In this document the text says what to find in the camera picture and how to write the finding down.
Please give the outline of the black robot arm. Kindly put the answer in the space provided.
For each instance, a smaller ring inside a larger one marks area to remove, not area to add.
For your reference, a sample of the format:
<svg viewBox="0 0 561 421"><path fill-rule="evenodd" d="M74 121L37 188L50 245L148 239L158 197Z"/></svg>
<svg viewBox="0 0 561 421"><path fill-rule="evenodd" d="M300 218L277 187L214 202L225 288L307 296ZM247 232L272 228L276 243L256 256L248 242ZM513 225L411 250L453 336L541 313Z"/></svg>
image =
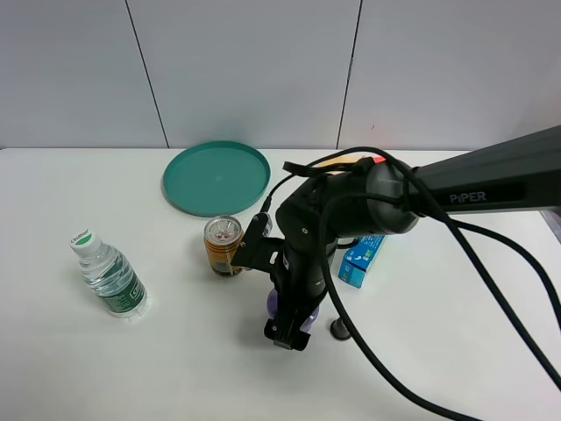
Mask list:
<svg viewBox="0 0 561 421"><path fill-rule="evenodd" d="M302 185L276 212L283 233L271 277L276 312L265 335L303 350L304 320L325 298L339 240L409 231L420 218L448 223L451 215L541 211L560 205L560 130L552 127L413 168L376 148L354 163L286 163Z"/></svg>

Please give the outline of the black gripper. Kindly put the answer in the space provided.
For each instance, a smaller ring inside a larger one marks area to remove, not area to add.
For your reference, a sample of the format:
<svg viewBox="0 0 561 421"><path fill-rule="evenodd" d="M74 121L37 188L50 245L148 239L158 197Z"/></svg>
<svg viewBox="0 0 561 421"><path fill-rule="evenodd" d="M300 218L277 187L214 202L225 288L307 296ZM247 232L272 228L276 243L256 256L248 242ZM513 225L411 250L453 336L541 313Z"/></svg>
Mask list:
<svg viewBox="0 0 561 421"><path fill-rule="evenodd" d="M274 264L275 272L270 275L278 293L278 304L279 299L284 298L287 303L303 303L305 306L316 303L315 309L319 308L325 282L316 258L298 253L291 246L284 246L278 258L281 263ZM310 340L309 333L294 327L280 328L271 318L266 321L264 335L276 346L295 351L303 351Z"/></svg>

